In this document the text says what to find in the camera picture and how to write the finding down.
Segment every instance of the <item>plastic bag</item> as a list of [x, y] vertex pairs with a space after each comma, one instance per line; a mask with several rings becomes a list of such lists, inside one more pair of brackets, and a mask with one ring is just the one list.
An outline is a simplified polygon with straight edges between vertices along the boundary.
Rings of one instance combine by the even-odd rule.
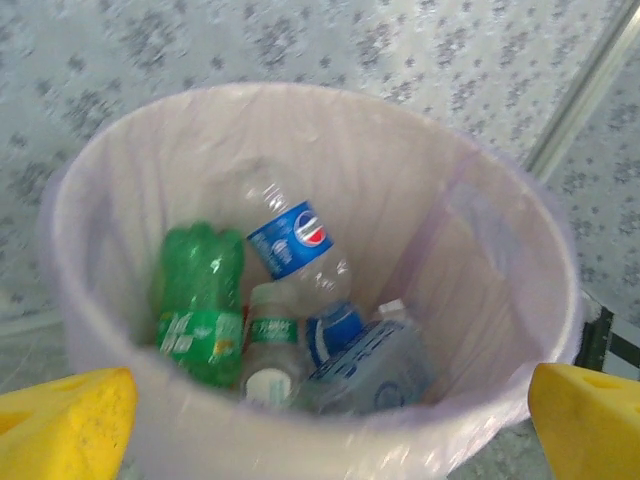
[[[428, 404], [364, 419], [267, 413], [211, 395], [150, 349], [141, 299], [163, 234], [206, 218], [235, 162], [289, 162], [354, 268], [353, 300], [402, 298], [437, 369]], [[132, 454], [153, 479], [422, 480], [528, 415], [539, 362], [570, 361], [581, 327], [568, 228], [509, 162], [424, 117], [309, 86], [231, 85], [149, 105], [101, 133], [49, 185], [43, 273], [80, 371], [127, 365]], [[245, 292], [267, 280], [247, 251]]]

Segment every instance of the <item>pepsi logo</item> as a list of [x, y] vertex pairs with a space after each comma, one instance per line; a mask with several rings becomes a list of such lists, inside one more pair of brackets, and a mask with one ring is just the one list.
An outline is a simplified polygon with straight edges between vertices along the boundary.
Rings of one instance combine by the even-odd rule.
[[324, 226], [315, 213], [310, 210], [298, 215], [293, 225], [293, 231], [298, 241], [307, 247], [317, 247], [327, 238]]

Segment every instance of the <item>patterned wall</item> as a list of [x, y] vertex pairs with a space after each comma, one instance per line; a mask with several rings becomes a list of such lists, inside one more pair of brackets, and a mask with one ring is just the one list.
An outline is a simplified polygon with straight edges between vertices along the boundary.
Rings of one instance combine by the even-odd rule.
[[585, 290], [640, 326], [640, 40], [549, 181], [570, 210]]
[[0, 300], [46, 305], [30, 247], [46, 179], [151, 99], [247, 80], [362, 90], [521, 157], [620, 1], [2, 0]]

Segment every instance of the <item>pepsi label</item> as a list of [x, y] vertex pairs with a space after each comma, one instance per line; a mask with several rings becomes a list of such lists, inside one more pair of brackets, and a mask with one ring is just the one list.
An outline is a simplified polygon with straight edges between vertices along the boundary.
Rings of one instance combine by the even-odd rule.
[[274, 280], [313, 262], [333, 242], [309, 202], [286, 211], [247, 237]]

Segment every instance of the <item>metal frame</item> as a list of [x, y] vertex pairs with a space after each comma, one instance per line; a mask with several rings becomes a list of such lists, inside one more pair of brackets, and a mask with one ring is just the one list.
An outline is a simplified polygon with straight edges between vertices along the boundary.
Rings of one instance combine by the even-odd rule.
[[546, 182], [602, 101], [640, 34], [640, 0], [625, 0], [523, 165]]

